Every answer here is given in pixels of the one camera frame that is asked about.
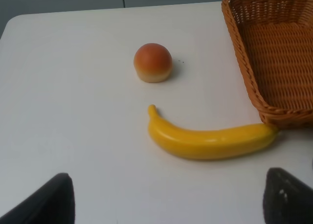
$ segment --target white table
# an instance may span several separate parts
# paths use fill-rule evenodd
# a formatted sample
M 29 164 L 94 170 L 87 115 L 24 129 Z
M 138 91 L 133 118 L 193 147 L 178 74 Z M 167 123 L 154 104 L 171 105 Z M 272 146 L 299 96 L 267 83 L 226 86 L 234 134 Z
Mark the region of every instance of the white table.
M 150 42 L 178 66 L 167 82 L 135 73 Z M 15 17 L 0 40 L 0 102 L 0 216 L 58 172 L 73 179 L 76 224 L 263 224 L 269 167 L 313 186 L 310 132 L 214 162 L 149 138 L 149 104 L 191 129 L 260 122 L 220 2 Z

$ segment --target banana stem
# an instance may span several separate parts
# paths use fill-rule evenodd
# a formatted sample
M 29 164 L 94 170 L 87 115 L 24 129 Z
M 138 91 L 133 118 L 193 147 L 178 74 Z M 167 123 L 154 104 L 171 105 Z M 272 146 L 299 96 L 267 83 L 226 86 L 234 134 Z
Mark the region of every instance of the banana stem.
M 148 114 L 149 114 L 150 118 L 154 118 L 154 117 L 158 116 L 157 108 L 155 105 L 150 105 L 148 107 Z

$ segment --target brown woven basket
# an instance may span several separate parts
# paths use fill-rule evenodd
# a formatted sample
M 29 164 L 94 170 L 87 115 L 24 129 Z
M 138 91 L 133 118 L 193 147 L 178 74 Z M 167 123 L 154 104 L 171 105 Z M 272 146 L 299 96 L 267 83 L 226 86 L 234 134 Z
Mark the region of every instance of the brown woven basket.
M 223 0 L 222 11 L 261 120 L 313 126 L 313 0 Z

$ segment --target yellow banana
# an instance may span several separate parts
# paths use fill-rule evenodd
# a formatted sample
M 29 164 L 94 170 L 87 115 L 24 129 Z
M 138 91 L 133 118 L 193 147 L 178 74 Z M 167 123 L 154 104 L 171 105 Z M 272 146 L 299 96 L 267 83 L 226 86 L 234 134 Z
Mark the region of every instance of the yellow banana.
M 222 159 L 251 153 L 270 145 L 278 129 L 252 124 L 218 131 L 181 129 L 158 115 L 155 105 L 148 108 L 151 138 L 164 150 L 188 159 Z

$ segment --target basket weave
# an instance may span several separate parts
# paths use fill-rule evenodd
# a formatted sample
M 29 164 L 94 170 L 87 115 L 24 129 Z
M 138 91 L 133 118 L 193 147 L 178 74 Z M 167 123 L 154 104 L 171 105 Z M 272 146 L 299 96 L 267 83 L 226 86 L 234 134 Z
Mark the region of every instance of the basket weave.
M 223 0 L 222 11 L 261 120 L 313 126 L 313 0 Z

